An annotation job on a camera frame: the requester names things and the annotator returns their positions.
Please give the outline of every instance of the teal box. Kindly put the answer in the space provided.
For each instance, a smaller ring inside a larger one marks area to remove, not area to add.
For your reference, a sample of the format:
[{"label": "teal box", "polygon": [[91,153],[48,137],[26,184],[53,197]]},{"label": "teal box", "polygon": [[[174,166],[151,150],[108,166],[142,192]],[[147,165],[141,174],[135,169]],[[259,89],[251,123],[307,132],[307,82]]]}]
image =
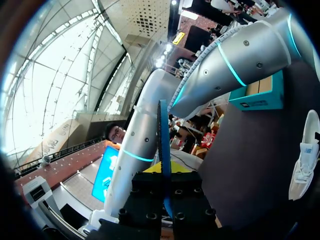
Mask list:
[{"label": "teal box", "polygon": [[282,109],[284,107],[284,76],[281,71],[271,76],[271,90],[245,96],[244,86],[230,93],[229,102],[242,111]]}]

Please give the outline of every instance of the silver robotic arm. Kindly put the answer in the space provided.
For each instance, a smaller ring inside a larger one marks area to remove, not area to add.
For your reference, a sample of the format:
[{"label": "silver robotic arm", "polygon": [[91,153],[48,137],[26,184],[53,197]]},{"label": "silver robotic arm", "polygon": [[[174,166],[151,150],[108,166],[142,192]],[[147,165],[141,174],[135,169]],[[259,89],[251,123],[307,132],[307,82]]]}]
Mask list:
[{"label": "silver robotic arm", "polygon": [[199,58],[168,106],[170,113],[184,119],[193,117],[208,101],[271,76],[301,58],[319,71],[312,43],[284,9],[230,37],[220,37]]},{"label": "silver robotic arm", "polygon": [[162,69],[155,70],[141,92],[124,137],[106,194],[105,214],[118,217],[134,174],[151,165],[157,150],[160,99],[170,103],[170,113],[188,119],[210,100],[271,76],[299,59],[319,76],[320,61],[308,36],[289,12],[280,9],[266,20],[222,35],[205,49],[181,82]]}]

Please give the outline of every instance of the glass roof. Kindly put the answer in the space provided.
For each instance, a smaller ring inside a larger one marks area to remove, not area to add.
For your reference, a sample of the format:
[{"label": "glass roof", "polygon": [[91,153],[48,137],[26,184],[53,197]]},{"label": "glass roof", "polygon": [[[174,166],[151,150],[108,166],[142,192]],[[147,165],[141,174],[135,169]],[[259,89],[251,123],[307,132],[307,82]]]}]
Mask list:
[{"label": "glass roof", "polygon": [[129,54],[117,66],[125,49],[97,1],[84,0],[82,6],[74,1],[45,4],[9,59],[1,90],[1,124],[2,151],[12,168],[77,113],[93,113],[100,105],[98,113],[120,114],[135,68]]}]

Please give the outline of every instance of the yellow object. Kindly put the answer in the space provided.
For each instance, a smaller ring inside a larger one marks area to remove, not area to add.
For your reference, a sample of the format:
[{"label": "yellow object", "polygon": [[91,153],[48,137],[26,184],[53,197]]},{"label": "yellow object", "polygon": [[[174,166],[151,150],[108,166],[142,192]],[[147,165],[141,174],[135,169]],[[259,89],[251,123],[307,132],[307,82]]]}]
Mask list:
[{"label": "yellow object", "polygon": [[179,32],[172,43],[174,45],[178,45],[178,43],[181,41],[181,39],[184,37],[184,35],[186,35],[184,32]]},{"label": "yellow object", "polygon": [[[149,167],[148,169],[143,171],[144,173],[161,173],[161,162],[158,162],[156,165]],[[182,172],[182,173],[190,173],[189,170],[181,166],[180,164],[171,161],[171,173]]]}]

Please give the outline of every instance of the display screen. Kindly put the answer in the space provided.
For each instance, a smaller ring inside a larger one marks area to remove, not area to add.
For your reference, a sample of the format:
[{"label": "display screen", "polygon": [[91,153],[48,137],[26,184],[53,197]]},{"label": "display screen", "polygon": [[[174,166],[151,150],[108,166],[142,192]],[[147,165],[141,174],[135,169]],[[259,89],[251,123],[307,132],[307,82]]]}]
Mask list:
[{"label": "display screen", "polygon": [[103,154],[92,189],[92,196],[101,202],[105,202],[105,196],[114,173],[118,154],[119,151],[111,146],[107,146]]}]

